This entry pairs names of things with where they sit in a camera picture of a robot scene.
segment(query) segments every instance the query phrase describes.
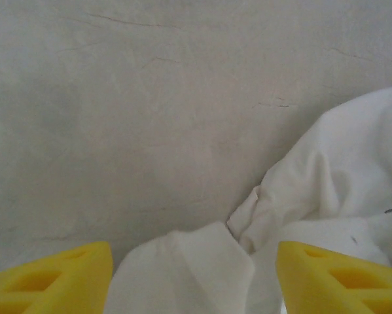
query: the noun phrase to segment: yellow plastic part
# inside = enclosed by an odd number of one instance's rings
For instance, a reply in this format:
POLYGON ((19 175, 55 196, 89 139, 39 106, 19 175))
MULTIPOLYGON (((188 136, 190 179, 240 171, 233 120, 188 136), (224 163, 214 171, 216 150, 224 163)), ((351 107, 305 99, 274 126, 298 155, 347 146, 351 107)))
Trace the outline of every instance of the yellow plastic part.
POLYGON ((101 314, 113 273, 106 242, 0 272, 0 314, 101 314))
POLYGON ((392 268, 294 241, 276 266, 288 314, 392 314, 392 268))

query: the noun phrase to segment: gray wall surface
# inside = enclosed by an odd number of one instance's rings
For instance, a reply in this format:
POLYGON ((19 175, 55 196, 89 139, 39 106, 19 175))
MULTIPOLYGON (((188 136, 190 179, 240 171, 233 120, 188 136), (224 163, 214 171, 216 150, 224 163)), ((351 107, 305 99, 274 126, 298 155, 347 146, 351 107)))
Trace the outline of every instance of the gray wall surface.
POLYGON ((0 0, 0 269, 225 220, 386 86, 392 0, 0 0))

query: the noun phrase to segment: white cloth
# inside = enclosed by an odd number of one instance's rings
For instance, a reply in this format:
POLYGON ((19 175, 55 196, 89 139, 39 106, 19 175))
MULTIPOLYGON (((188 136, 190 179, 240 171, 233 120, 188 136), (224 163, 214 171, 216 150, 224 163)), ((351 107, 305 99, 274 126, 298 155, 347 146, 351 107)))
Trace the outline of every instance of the white cloth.
POLYGON ((279 313, 279 241, 392 266, 390 209, 392 88, 325 113, 267 172, 228 221, 251 256, 220 223, 155 239, 120 265, 105 313, 279 313))

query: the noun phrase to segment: white sheet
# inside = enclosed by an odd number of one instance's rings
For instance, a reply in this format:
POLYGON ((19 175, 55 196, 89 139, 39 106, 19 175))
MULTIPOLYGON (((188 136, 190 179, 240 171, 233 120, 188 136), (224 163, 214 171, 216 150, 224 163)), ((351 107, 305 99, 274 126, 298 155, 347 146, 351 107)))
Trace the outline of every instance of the white sheet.
POLYGON ((132 251, 105 313, 278 313, 277 244, 392 265, 392 88, 325 113, 230 217, 132 251))

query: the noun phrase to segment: rectangular hole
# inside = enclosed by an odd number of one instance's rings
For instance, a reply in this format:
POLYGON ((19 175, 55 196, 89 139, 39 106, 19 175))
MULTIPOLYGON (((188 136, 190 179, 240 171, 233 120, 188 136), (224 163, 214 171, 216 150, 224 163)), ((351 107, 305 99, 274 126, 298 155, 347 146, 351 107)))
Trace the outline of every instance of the rectangular hole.
POLYGON ((45 291, 59 276, 60 271, 37 271, 19 278, 7 292, 45 291))
POLYGON ((324 254, 322 254, 320 252, 313 251, 313 250, 309 250, 309 249, 306 249, 305 253, 306 253, 306 255, 308 255, 310 257, 325 257, 324 254))
POLYGON ((2 303, 0 304, 0 314, 22 314, 28 307, 29 304, 2 303))
POLYGON ((375 314, 392 314, 392 300, 366 300, 363 303, 375 314))
POLYGON ((381 279, 364 270, 350 268, 330 270, 329 273, 347 289, 389 288, 381 279))

